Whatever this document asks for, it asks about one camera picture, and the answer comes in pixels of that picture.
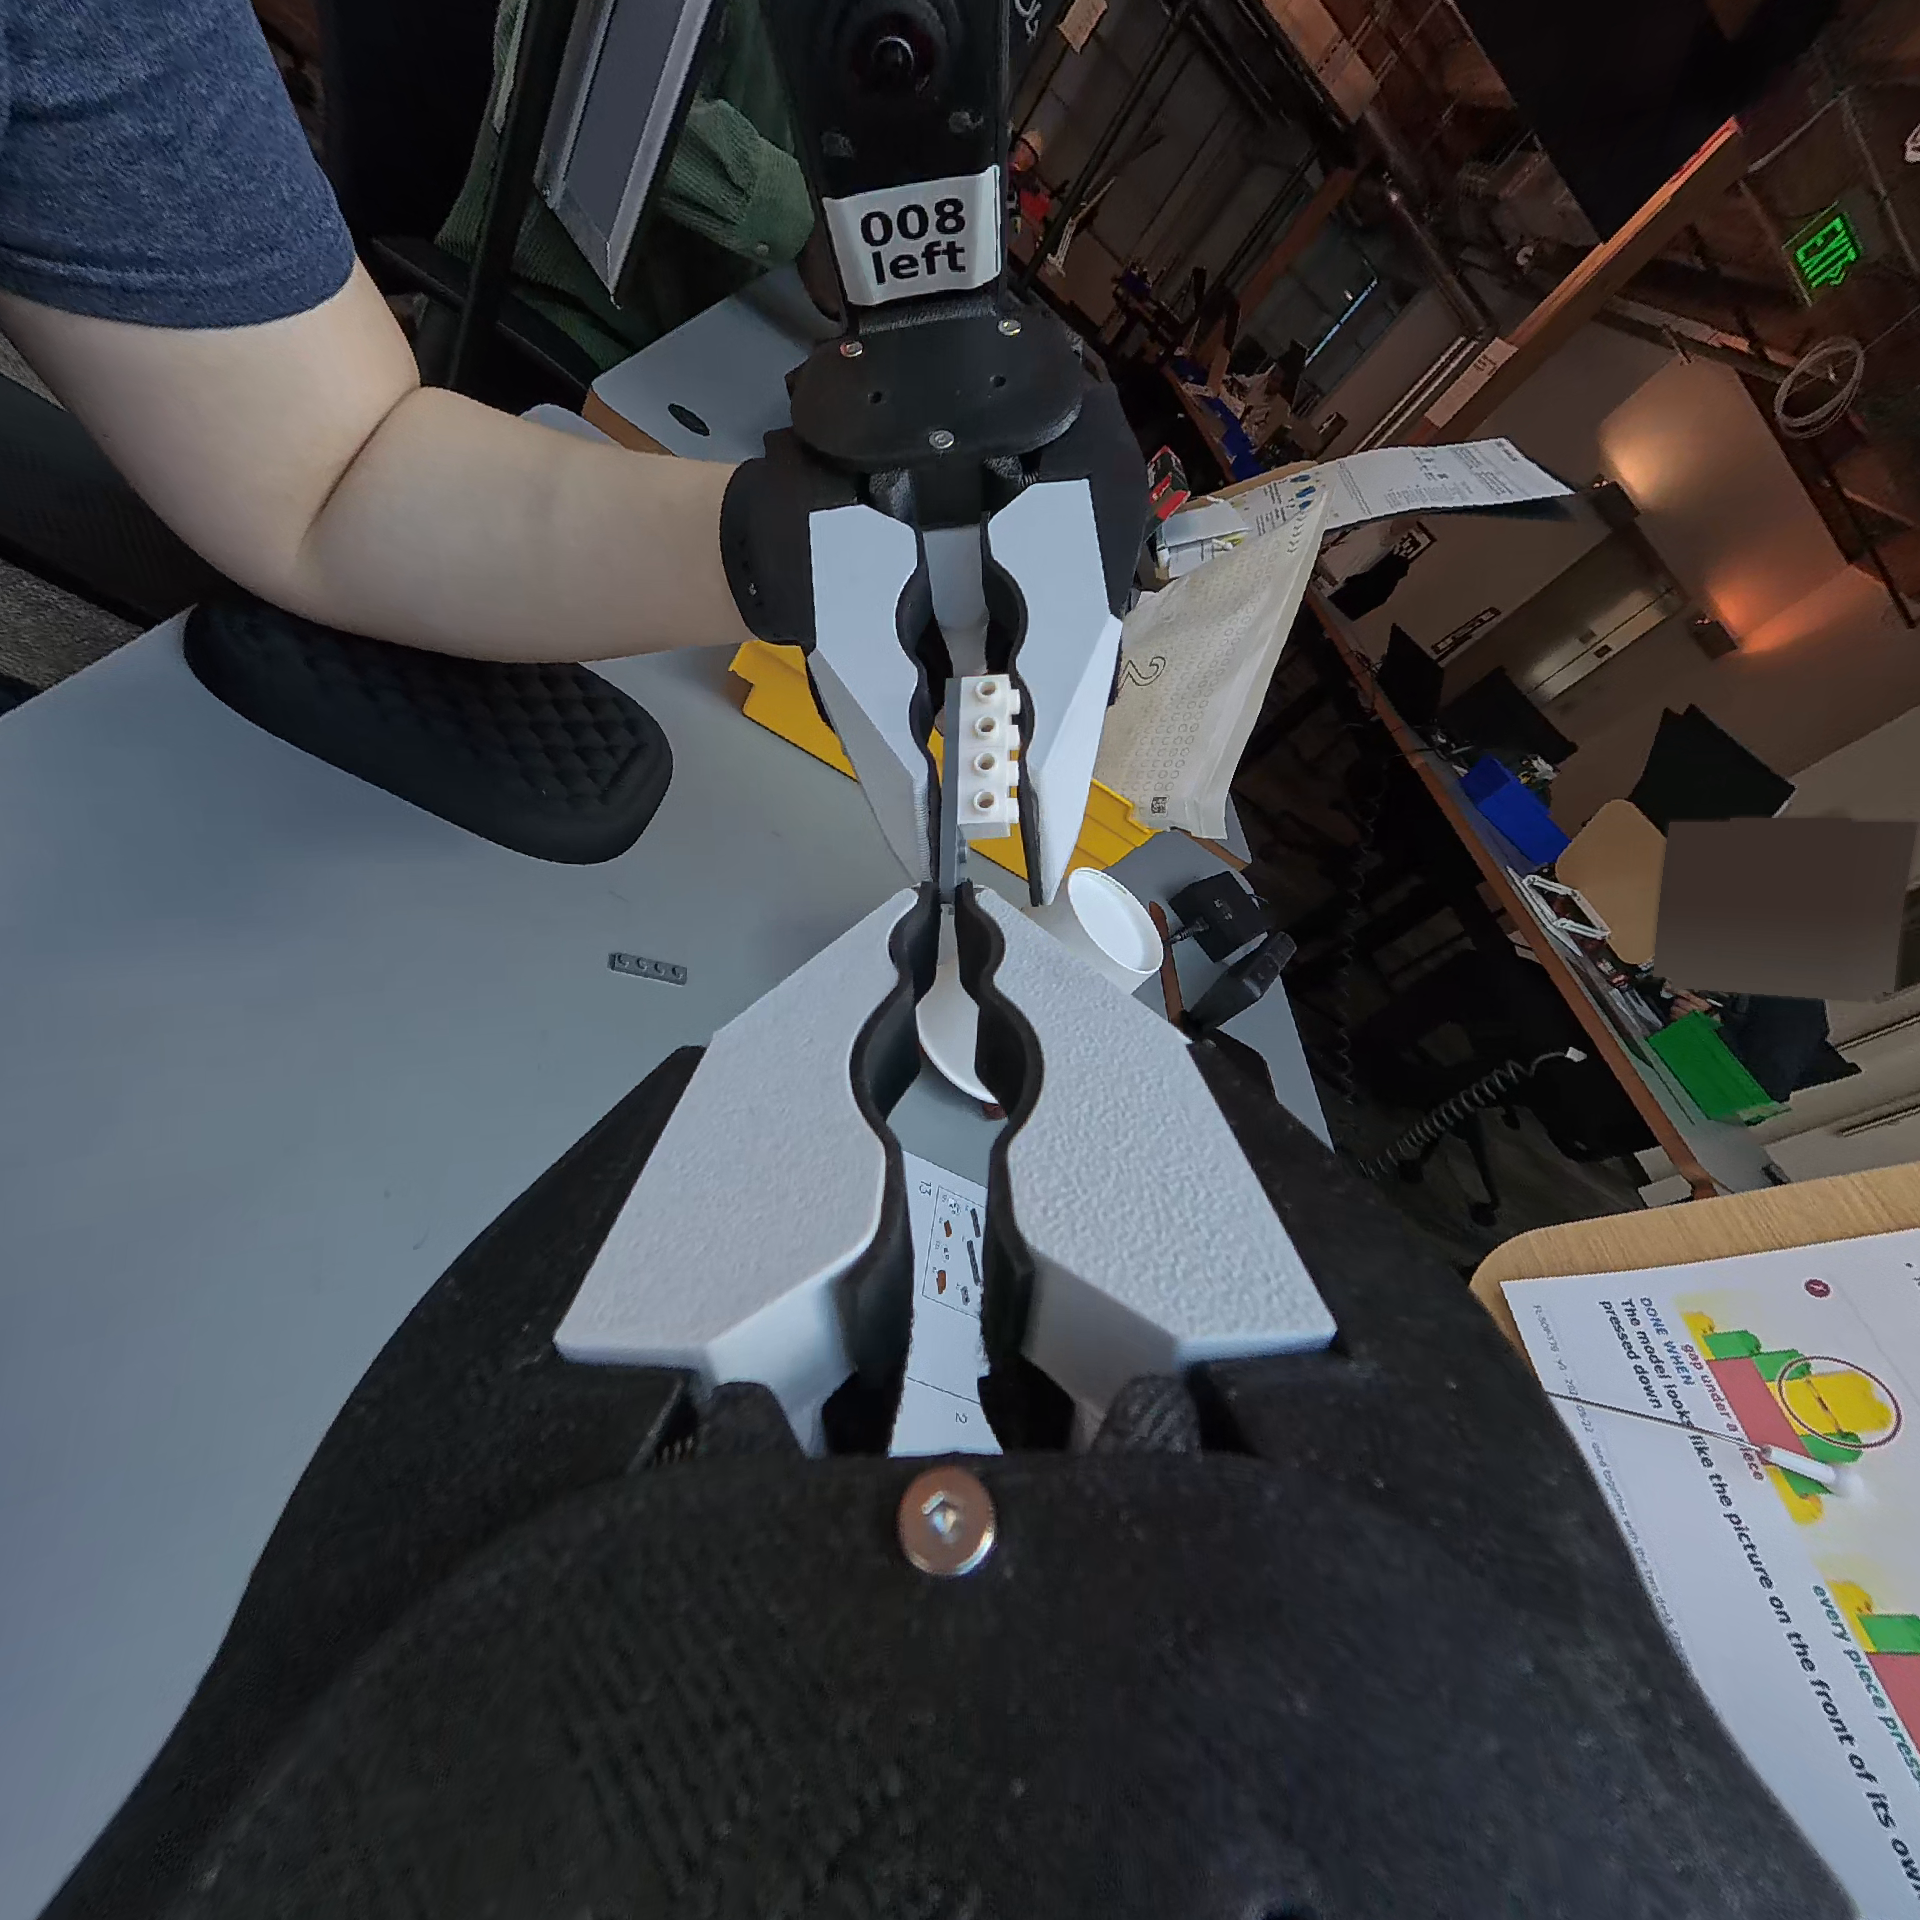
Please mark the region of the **grey background desk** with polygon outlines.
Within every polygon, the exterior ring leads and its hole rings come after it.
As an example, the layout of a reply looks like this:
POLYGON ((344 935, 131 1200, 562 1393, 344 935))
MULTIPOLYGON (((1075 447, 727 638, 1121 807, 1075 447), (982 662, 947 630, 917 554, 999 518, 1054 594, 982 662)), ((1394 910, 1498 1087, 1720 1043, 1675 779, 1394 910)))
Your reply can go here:
POLYGON ((747 461, 791 425, 786 379, 837 330, 800 279, 777 272, 600 375, 584 417, 633 450, 747 461))

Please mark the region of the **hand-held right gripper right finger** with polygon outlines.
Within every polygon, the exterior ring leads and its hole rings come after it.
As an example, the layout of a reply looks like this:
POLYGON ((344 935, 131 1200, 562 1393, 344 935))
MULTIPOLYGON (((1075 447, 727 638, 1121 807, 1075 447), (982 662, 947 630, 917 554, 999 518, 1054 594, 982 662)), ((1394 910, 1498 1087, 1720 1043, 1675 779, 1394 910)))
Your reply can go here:
POLYGON ((982 1253, 999 1443, 1067 1449, 1143 1376, 1329 1351, 1334 1310, 1179 1029, 993 890, 958 886, 952 923, 1007 1114, 982 1253))

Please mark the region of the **lego instruction booklet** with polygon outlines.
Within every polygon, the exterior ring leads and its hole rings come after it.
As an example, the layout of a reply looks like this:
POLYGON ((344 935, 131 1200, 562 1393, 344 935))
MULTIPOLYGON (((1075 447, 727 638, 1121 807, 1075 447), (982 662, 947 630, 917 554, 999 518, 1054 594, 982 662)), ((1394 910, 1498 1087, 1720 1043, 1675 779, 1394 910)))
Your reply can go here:
POLYGON ((994 1456, 1002 1441, 982 1405, 991 1370, 982 1336, 982 1237, 987 1192, 947 1167, 904 1154, 914 1237, 914 1298, 890 1456, 994 1456))

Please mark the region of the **yellow plastic tray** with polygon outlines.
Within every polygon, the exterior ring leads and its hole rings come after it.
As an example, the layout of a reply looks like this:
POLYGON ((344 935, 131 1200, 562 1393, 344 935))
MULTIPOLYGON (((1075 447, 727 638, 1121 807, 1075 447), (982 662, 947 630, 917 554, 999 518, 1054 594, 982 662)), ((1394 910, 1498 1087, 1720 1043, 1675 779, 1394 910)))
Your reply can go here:
MULTIPOLYGON (((747 639, 735 651, 729 673, 744 681, 747 689, 744 713, 758 727, 777 733, 840 774, 857 779, 845 743, 815 698, 803 649, 747 639)), ((1113 867, 1141 849, 1151 835, 1152 829, 1139 822, 1131 801, 1095 779, 1067 870, 1113 867)))

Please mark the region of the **black monitor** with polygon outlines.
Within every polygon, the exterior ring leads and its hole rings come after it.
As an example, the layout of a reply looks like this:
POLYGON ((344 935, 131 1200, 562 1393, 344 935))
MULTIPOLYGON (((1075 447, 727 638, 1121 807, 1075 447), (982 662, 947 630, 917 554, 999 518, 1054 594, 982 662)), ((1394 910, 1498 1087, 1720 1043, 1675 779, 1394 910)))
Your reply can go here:
POLYGON ((1675 822, 1779 818, 1792 794, 1795 782, 1690 705, 1663 713, 1627 801, 1657 831, 1670 831, 1675 822))

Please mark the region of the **person's left forearm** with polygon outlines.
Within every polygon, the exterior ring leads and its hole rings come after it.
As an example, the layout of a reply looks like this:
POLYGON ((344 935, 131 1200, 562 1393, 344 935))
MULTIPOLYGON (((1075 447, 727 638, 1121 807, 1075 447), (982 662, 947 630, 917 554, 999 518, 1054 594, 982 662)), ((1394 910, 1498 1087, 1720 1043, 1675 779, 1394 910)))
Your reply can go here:
POLYGON ((144 502, 233 583, 443 655, 737 649, 731 469, 421 384, 368 270, 250 326, 142 326, 6 294, 6 334, 144 502))

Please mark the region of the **blue t-shirt sleeve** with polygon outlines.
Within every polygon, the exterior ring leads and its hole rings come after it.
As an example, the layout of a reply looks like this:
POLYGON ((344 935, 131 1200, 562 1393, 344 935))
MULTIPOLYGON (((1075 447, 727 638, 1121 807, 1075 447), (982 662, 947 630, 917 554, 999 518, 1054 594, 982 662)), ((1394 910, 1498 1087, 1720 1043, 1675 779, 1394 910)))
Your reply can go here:
POLYGON ((7 294, 237 328, 336 296, 352 265, 253 5, 2 5, 7 294))

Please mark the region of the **white printed paper sheet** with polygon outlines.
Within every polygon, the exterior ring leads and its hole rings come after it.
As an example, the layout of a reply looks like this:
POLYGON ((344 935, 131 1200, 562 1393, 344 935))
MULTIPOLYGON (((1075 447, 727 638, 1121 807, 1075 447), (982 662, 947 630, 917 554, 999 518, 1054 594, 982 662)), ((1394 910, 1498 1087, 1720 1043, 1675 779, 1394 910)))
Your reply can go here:
POLYGON ((1187 499, 1157 530, 1154 559, 1170 577, 1179 577, 1298 518, 1311 518, 1331 539, 1403 515, 1554 509, 1573 498, 1576 486, 1533 461, 1512 438, 1370 447, 1187 499))

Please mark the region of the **white lego brick assembly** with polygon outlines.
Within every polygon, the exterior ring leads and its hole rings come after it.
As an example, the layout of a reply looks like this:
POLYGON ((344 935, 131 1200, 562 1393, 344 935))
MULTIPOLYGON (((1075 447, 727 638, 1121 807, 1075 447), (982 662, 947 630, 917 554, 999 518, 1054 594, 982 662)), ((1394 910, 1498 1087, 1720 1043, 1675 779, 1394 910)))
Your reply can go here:
POLYGON ((1005 672, 950 681, 945 803, 967 843, 1021 829, 1024 694, 1005 672))

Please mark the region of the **white plastic cup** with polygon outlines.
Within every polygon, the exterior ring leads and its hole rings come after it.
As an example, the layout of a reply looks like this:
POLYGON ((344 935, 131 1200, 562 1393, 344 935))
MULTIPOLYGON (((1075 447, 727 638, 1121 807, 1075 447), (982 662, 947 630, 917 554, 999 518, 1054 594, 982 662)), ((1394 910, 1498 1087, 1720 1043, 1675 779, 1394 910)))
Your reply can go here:
POLYGON ((991 1120, 1005 1120, 1002 1102, 977 1071, 977 1022, 979 1007, 958 967, 954 910, 945 905, 935 975, 917 1005, 920 1046, 950 1087, 973 1098, 991 1120))
POLYGON ((1064 882, 1070 944, 1118 992, 1136 993, 1162 971, 1166 944, 1149 906, 1110 870, 1073 870, 1064 882))

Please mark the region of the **black quilted wrist rest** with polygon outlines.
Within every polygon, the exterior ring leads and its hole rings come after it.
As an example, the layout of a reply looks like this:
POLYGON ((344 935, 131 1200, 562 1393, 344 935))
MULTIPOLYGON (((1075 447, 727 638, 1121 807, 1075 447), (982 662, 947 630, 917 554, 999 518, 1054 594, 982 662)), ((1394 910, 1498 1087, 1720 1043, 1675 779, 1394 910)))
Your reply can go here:
POLYGON ((246 594, 198 605, 183 658, 291 746, 493 845, 569 866, 631 849, 675 757, 582 662, 495 662, 335 630, 246 594))

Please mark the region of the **long wooden workbench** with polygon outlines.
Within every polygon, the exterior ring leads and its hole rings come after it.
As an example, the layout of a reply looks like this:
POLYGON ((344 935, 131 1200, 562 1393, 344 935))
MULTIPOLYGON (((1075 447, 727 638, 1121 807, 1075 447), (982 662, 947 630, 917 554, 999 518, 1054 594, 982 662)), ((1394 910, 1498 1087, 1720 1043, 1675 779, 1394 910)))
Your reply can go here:
POLYGON ((1417 736, 1391 696, 1381 693, 1377 672, 1363 658, 1352 624, 1314 586, 1307 589, 1305 605, 1347 670, 1363 709, 1389 733, 1398 754, 1407 761, 1430 801, 1448 822, 1451 835, 1472 859, 1481 889, 1503 914, 1504 925, 1522 936, 1525 946, 1549 973, 1554 992, 1590 1038, 1591 1054, 1606 1062, 1607 1071, 1621 1085, 1624 1096, 1654 1130, 1656 1145, 1670 1159, 1672 1175, 1685 1181, 1688 1200, 1709 1202, 1741 1192, 1741 1183, 1721 1179, 1715 1159, 1702 1155, 1711 1149, 1711 1139, 1721 1133, 1721 1127, 1705 1120, 1690 1121, 1679 1105, 1679 1095, 1664 1093, 1661 1077, 1648 1073, 1647 1061, 1625 1041, 1625 1035, 1607 1015, 1602 998, 1590 990, 1590 982, 1571 963, 1573 951, 1558 942, 1534 911, 1527 889, 1503 857, 1507 847, 1503 834, 1488 827, 1478 808, 1463 799, 1459 779, 1445 754, 1417 736))

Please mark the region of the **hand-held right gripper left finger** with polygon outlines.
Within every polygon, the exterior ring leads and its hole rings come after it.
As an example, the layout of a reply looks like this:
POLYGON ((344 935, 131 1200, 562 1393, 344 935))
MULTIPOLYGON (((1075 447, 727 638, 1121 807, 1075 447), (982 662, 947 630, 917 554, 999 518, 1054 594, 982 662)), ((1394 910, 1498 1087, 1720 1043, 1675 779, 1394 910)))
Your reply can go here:
POLYGON ((562 1358, 765 1385, 810 1454, 906 1361, 906 1170, 939 896, 904 889, 720 1025, 561 1318, 562 1358))

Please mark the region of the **green exit sign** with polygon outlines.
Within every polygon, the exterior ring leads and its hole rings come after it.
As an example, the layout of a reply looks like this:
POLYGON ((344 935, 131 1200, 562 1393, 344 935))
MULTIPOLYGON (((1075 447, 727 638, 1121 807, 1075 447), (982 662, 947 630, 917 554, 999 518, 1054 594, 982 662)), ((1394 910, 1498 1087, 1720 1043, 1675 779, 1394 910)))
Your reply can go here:
POLYGON ((1871 229, 1848 198, 1809 215, 1783 240, 1783 261, 1795 291, 1813 304, 1842 287, 1871 255, 1871 229))

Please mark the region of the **blue storage bin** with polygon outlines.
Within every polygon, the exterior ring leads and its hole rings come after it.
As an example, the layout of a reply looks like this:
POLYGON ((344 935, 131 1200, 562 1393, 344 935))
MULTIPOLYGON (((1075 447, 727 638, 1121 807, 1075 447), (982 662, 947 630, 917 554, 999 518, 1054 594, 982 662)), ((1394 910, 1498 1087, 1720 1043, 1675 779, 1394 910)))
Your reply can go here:
POLYGON ((1571 835, 1554 822, 1549 801, 1498 757, 1478 757, 1462 777, 1459 790, 1521 855, 1525 873, 1549 870, 1567 851, 1571 835))

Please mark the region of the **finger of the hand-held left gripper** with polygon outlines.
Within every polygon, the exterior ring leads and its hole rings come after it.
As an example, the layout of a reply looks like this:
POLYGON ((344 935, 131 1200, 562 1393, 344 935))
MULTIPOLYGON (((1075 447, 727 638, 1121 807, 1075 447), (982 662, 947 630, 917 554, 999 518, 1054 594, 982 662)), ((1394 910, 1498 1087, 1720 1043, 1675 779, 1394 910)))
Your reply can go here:
POLYGON ((807 515, 807 557, 807 672, 890 849, 913 882, 934 883, 939 801, 920 655, 930 608, 922 537, 855 502, 807 515))
POLYGON ((1048 905, 1085 829, 1121 651, 1090 482, 1026 486, 991 515, 983 549, 991 658, 1023 693, 1026 886, 1033 905, 1048 905))

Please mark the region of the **green storage bin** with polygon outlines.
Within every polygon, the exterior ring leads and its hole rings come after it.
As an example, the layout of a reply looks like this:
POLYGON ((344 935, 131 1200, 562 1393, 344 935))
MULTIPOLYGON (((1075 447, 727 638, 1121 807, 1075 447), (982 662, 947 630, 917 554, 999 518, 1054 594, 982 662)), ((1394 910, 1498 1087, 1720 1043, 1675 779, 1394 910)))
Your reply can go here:
POLYGON ((1785 1102, 1766 1090, 1711 1015, 1681 1015, 1648 1033, 1643 1046, 1709 1120, 1760 1123, 1785 1111, 1785 1102))

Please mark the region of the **black power adapter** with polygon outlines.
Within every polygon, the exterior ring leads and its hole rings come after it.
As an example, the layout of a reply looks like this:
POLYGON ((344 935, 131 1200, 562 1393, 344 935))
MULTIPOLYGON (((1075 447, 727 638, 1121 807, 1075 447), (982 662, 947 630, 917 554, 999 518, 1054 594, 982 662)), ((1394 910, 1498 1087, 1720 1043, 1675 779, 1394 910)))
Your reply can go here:
POLYGON ((1295 936, 1271 923, 1262 899, 1233 873, 1191 879, 1169 897, 1174 935, 1195 942, 1205 958, 1221 961, 1221 971, 1199 1001, 1182 1015, 1191 1040, 1217 1033, 1248 1013, 1279 982, 1298 951, 1295 936))

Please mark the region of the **grey framed panel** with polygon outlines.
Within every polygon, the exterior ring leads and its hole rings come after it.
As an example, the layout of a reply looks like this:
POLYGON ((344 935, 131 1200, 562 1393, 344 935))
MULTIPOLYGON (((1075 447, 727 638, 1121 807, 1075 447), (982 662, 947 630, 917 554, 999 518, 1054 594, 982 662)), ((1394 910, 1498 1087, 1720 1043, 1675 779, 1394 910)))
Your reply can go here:
POLYGON ((535 169, 544 206, 618 294, 701 78, 711 2, 582 2, 535 169))

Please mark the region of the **beige wooden chair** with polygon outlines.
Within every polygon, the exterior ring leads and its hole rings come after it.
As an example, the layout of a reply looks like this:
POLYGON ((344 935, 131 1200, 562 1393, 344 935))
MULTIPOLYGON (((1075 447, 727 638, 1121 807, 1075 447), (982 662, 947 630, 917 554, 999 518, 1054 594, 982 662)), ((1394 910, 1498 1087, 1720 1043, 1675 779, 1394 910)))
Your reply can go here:
POLYGON ((1647 963, 1657 942, 1667 831, 1632 799, 1606 801, 1569 840, 1554 874, 1610 928, 1610 946, 1647 963))

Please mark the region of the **clear numbered plastic bag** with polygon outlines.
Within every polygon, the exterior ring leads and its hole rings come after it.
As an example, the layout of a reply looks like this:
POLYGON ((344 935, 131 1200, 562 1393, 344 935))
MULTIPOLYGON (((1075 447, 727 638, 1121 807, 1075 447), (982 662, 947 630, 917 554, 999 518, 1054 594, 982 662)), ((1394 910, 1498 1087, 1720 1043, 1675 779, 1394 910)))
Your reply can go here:
POLYGON ((1095 779, 1141 827, 1210 840, 1227 829, 1239 761, 1317 563, 1329 493, 1151 592, 1122 619, 1121 689, 1095 779))

